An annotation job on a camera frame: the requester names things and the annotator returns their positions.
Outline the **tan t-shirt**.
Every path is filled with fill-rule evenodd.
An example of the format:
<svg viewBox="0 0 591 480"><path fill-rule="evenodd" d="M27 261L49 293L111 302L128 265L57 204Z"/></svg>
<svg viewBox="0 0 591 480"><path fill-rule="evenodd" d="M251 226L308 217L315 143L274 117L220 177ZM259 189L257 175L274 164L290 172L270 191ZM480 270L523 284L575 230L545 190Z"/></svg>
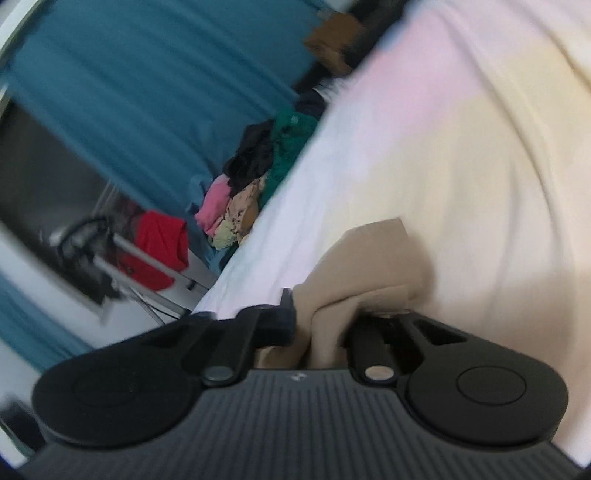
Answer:
<svg viewBox="0 0 591 480"><path fill-rule="evenodd" d="M345 364L342 342L363 313L388 316L421 294L426 255L401 219L346 231L294 287L297 329L286 347L257 355L260 369L329 369Z"/></svg>

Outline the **red garment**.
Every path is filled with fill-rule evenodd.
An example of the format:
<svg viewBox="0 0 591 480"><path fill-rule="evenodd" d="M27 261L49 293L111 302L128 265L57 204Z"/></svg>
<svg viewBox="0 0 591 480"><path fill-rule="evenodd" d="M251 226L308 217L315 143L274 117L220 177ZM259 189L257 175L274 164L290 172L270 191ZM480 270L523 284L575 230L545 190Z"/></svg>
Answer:
<svg viewBox="0 0 591 480"><path fill-rule="evenodd" d="M132 244L175 272L189 266L186 222L156 211L146 211L131 223ZM119 251L118 268L154 291L171 287L174 279L130 253Z"/></svg>

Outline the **pink garment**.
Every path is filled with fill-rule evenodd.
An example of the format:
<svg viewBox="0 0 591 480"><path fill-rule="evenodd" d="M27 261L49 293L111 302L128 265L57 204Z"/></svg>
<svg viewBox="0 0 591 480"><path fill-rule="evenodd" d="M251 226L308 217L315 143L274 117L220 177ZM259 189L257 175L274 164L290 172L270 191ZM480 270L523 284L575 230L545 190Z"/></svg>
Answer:
<svg viewBox="0 0 591 480"><path fill-rule="evenodd" d="M207 190L204 202L194 214L194 220L198 227L208 237L213 237L214 232L221 223L230 200L231 186L229 178L225 174L219 175Z"/></svg>

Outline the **beige patterned garment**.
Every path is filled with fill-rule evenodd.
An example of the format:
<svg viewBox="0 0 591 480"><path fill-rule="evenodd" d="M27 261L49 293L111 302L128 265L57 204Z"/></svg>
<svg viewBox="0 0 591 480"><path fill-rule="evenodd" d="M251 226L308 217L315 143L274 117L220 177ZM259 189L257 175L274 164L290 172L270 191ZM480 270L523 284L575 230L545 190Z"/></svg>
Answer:
<svg viewBox="0 0 591 480"><path fill-rule="evenodd" d="M229 200L224 213L214 223L213 236L209 240L215 250L240 244L249 235L259 217L259 196L266 186L266 177L264 174L253 180Z"/></svg>

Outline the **silver tripod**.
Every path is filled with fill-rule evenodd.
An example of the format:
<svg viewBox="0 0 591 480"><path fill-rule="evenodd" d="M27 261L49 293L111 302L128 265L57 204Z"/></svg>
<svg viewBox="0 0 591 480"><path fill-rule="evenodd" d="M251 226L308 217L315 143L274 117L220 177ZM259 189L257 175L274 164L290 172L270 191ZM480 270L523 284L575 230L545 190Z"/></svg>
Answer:
<svg viewBox="0 0 591 480"><path fill-rule="evenodd" d="M121 255L143 262L190 293L204 295L209 290L204 282L173 270L126 240L110 216L91 216L60 227L49 236L49 245L64 268L86 267L99 272L112 298L136 303L158 326L165 324L165 318L179 320L190 310L134 279L131 268L119 261Z"/></svg>

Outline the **blue curtain left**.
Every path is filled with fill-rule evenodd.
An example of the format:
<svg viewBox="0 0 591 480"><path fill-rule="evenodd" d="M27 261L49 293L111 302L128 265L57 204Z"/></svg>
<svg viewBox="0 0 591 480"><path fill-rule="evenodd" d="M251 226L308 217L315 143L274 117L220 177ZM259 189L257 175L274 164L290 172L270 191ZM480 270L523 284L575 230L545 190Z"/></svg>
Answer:
<svg viewBox="0 0 591 480"><path fill-rule="evenodd" d="M86 354L93 347L56 323L1 276L1 340L38 372Z"/></svg>

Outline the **blue curtain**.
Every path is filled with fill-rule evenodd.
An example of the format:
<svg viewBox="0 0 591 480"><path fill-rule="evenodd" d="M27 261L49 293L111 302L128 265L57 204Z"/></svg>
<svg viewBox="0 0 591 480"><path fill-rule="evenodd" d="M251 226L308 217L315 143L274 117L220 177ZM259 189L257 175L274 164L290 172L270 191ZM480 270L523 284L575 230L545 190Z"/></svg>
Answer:
<svg viewBox="0 0 591 480"><path fill-rule="evenodd" d="M86 354L93 347L56 323L1 276L1 340L38 372Z"/></svg>
<svg viewBox="0 0 591 480"><path fill-rule="evenodd" d="M322 1L46 1L1 63L16 102L117 187L180 216L245 127L294 101Z"/></svg>

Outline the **black garment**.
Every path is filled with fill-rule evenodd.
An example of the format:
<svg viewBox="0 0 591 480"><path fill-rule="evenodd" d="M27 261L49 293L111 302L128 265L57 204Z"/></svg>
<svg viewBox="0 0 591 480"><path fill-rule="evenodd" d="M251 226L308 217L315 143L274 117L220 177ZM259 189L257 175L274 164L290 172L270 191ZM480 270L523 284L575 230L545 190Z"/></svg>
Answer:
<svg viewBox="0 0 591 480"><path fill-rule="evenodd" d="M273 164L273 126L274 120L270 119L249 125L243 131L235 155L223 167L223 173L228 177L231 197L249 186L253 180L263 177Z"/></svg>

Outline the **green garment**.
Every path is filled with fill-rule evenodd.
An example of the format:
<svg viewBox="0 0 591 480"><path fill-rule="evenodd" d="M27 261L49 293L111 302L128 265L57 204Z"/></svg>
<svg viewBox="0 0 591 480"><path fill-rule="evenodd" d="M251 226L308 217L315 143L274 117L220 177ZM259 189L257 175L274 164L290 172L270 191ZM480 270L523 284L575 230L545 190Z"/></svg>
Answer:
<svg viewBox="0 0 591 480"><path fill-rule="evenodd" d="M317 126L318 120L315 117L294 109L283 110L276 116L270 132L273 162L266 173L266 181L257 201L260 210L266 207L267 202L276 193L276 189L287 178L287 174L294 167L298 155L315 133Z"/></svg>

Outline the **dark window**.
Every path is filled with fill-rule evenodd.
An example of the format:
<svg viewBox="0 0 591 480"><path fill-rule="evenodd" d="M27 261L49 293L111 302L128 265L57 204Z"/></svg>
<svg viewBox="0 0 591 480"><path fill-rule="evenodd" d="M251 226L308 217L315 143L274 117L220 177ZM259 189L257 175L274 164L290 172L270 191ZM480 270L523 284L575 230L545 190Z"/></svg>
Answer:
<svg viewBox="0 0 591 480"><path fill-rule="evenodd" d="M118 191L10 101L1 114L1 223L37 256L53 256L74 223L109 209Z"/></svg>

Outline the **pastel bed sheet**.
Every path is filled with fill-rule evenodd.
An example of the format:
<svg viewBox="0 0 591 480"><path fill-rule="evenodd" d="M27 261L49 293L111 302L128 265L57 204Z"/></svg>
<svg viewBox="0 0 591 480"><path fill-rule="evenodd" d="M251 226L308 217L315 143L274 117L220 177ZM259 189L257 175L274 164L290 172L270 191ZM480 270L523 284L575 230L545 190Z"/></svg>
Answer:
<svg viewBox="0 0 591 480"><path fill-rule="evenodd" d="M304 281L349 229L400 219L427 316L536 357L590 460L590 5L415 1L353 74L199 308Z"/></svg>

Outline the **blue curtain right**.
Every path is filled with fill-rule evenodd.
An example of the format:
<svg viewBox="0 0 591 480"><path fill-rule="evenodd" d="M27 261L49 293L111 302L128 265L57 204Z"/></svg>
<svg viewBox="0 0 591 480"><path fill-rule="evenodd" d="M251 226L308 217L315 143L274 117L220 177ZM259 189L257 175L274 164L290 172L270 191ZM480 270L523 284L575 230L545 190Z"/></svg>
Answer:
<svg viewBox="0 0 591 480"><path fill-rule="evenodd" d="M294 101L322 1L46 1L1 63L16 102L117 187L180 216L245 127Z"/></svg>

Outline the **cardboard box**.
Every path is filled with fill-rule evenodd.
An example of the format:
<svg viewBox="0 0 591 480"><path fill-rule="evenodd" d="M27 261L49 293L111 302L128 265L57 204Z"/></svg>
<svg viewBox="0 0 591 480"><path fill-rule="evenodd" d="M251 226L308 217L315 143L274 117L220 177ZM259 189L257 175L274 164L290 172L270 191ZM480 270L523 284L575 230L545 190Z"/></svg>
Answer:
<svg viewBox="0 0 591 480"><path fill-rule="evenodd" d="M346 51L365 32L365 27L351 14L335 13L304 39L304 47L335 76L345 76L353 68Z"/></svg>

